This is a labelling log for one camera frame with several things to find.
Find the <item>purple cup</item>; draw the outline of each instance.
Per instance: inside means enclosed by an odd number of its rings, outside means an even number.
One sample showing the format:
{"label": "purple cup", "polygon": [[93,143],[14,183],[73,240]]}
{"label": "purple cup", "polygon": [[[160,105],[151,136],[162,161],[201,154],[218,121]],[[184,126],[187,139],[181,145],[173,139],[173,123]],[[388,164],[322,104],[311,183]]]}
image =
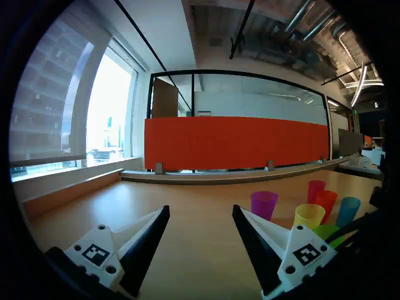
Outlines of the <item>purple cup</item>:
{"label": "purple cup", "polygon": [[311,180],[308,183],[308,196],[307,196],[307,203],[315,204],[316,197],[318,192],[322,192],[325,190],[325,185],[327,183],[322,180]]}
{"label": "purple cup", "polygon": [[256,191],[251,194],[251,212],[268,221],[271,220],[278,194],[271,191]]}

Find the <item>orange panel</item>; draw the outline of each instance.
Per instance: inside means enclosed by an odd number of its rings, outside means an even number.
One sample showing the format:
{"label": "orange panel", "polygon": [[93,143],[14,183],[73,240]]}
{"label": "orange panel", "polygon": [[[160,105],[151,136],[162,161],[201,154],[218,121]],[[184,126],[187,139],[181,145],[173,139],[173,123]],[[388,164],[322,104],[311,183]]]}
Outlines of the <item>orange panel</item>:
{"label": "orange panel", "polygon": [[300,164],[328,158],[326,125],[236,116],[146,119],[144,165],[206,170]]}
{"label": "orange panel", "polygon": [[364,135],[364,141],[369,146],[372,143],[372,138],[370,136],[368,136],[368,135]]}

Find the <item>window blind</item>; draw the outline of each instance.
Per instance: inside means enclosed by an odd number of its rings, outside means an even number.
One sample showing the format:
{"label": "window blind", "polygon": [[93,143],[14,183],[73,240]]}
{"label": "window blind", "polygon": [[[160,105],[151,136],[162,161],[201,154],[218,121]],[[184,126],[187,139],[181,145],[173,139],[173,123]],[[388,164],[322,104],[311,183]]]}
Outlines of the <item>window blind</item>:
{"label": "window blind", "polygon": [[71,4],[46,31],[16,91],[10,167],[86,158],[89,99],[110,40],[82,1]]}

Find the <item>blue cup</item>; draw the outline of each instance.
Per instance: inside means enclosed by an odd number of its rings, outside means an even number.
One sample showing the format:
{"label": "blue cup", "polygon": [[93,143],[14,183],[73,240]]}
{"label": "blue cup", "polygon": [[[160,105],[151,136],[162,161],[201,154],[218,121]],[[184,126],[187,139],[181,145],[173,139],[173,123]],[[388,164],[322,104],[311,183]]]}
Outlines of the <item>blue cup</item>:
{"label": "blue cup", "polygon": [[342,228],[351,223],[361,205],[360,199],[356,197],[346,197],[341,201],[339,215],[337,216],[336,226]]}

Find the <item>table surface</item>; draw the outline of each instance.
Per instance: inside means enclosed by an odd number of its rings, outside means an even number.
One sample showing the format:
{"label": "table surface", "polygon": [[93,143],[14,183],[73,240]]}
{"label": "table surface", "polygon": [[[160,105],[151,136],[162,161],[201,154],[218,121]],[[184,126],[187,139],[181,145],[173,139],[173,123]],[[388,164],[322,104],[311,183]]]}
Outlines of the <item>table surface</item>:
{"label": "table surface", "polygon": [[234,204],[250,210],[250,195],[279,195],[272,221],[292,227],[295,209],[307,201],[308,182],[326,181],[338,193],[327,223],[334,224],[341,199],[361,200],[356,218],[375,210],[374,179],[329,170],[265,182],[231,185],[162,185],[121,181],[51,211],[31,224],[38,246],[68,248],[91,228],[116,230],[163,205],[170,219],[141,286],[141,300],[260,299],[261,287],[232,219]]}
{"label": "table surface", "polygon": [[361,167],[357,165],[351,165],[349,161],[342,162],[339,164],[339,168],[344,168],[344,169],[349,169],[349,170],[355,170],[355,171],[360,171],[360,172],[365,172],[365,173],[370,173],[370,174],[381,174],[381,170],[378,169],[378,166],[375,164],[371,164],[370,167]]}

